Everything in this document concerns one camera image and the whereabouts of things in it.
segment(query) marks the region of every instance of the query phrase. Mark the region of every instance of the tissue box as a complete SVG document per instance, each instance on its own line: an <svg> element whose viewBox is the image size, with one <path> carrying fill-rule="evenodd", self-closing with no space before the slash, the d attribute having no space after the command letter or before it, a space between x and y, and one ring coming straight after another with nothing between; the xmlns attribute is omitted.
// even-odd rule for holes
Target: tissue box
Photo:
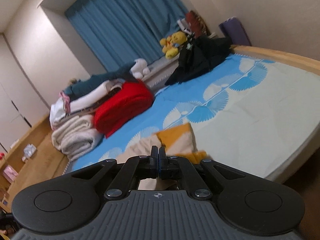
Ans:
<svg viewBox="0 0 320 240"><path fill-rule="evenodd" d="M10 183L14 182L14 180L18 176L18 173L10 165L8 165L4 168L4 171L2 174L7 179L7 181L9 181Z"/></svg>

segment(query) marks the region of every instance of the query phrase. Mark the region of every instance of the floor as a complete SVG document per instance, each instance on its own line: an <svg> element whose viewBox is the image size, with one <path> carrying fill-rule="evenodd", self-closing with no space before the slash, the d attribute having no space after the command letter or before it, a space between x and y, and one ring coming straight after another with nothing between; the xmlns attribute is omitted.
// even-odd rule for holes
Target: floor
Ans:
<svg viewBox="0 0 320 240"><path fill-rule="evenodd" d="M306 211L299 229L306 240L320 240L320 149L285 183L303 198Z"/></svg>

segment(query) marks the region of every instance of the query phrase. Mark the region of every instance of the pink clothing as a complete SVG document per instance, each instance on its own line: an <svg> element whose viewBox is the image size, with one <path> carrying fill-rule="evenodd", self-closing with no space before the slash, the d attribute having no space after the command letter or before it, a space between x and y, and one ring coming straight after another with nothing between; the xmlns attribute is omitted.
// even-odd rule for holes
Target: pink clothing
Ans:
<svg viewBox="0 0 320 240"><path fill-rule="evenodd" d="M70 97L67 96L63 91L60 92L59 97L64 99L66 114L70 113Z"/></svg>

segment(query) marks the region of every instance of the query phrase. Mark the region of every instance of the blue curtain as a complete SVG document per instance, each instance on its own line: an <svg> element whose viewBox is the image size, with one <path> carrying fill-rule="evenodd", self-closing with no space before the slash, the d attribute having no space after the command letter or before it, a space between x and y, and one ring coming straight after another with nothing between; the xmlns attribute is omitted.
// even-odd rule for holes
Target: blue curtain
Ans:
<svg viewBox="0 0 320 240"><path fill-rule="evenodd" d="M159 40L178 31L180 0L77 0L65 15L108 71L163 57Z"/></svg>

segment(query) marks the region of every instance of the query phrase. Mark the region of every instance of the red blanket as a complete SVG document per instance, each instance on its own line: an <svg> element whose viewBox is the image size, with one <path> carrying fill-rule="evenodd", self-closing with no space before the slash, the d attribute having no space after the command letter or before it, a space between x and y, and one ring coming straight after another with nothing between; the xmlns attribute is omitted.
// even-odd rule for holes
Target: red blanket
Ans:
<svg viewBox="0 0 320 240"><path fill-rule="evenodd" d="M97 109L94 125L108 138L130 119L151 107L153 100L153 94L142 81L125 82L120 92Z"/></svg>

